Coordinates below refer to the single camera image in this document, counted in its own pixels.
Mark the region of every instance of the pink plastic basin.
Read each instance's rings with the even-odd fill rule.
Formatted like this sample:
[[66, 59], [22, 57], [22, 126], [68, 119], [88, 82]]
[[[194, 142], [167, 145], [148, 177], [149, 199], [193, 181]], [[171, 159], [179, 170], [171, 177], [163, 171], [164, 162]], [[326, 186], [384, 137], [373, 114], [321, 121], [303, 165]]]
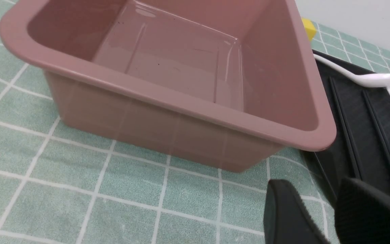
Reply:
[[80, 130], [230, 171], [335, 138], [294, 0], [20, 0], [0, 34]]

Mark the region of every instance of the black object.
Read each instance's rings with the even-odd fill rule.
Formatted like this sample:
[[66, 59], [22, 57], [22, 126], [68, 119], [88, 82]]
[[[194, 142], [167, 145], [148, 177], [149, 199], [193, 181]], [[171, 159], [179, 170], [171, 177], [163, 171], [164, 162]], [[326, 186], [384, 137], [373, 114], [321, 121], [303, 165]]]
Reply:
[[329, 243], [286, 180], [269, 181], [263, 223], [266, 244]]
[[[372, 71], [313, 51], [354, 74]], [[390, 96], [384, 88], [365, 88], [317, 62], [337, 125], [330, 148], [305, 152], [319, 164], [335, 196], [344, 177], [360, 179], [390, 196]]]
[[[329, 243], [285, 180], [269, 181], [263, 223], [266, 244]], [[342, 244], [390, 244], [390, 197], [358, 179], [344, 178], [335, 229]]]
[[342, 244], [390, 244], [390, 197], [357, 179], [343, 179], [335, 208]]

